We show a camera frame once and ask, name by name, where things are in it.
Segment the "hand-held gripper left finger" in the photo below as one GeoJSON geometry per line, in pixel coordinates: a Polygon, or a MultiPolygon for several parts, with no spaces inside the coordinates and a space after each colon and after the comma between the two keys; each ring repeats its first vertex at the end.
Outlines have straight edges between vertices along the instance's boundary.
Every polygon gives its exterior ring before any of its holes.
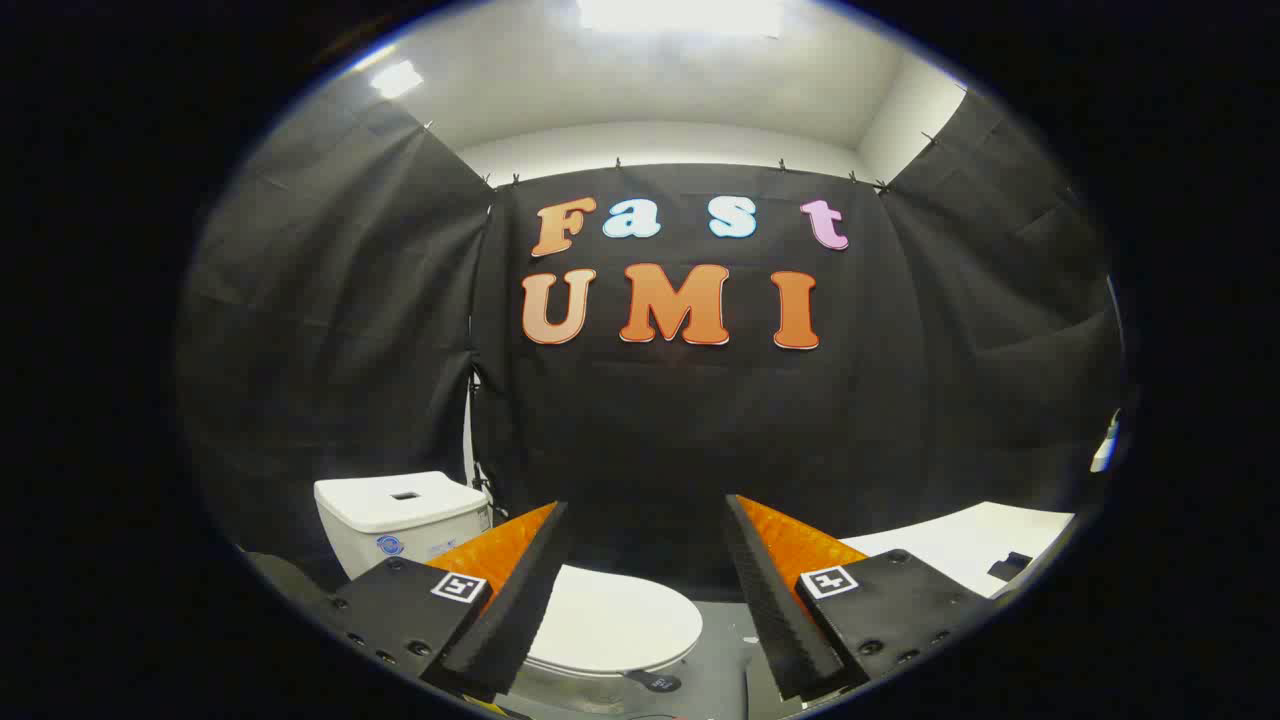
{"type": "Polygon", "coordinates": [[[392,557],[323,600],[342,644],[460,698],[509,691],[571,546],[563,501],[534,509],[425,562],[392,557]]]}

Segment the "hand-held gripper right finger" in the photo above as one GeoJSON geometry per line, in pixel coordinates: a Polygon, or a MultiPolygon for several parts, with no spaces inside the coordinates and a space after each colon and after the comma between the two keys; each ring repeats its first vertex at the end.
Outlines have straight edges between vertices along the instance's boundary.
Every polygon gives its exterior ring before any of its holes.
{"type": "Polygon", "coordinates": [[[724,505],[727,550],[783,700],[893,674],[993,610],[906,550],[868,555],[745,496],[724,505]]]}

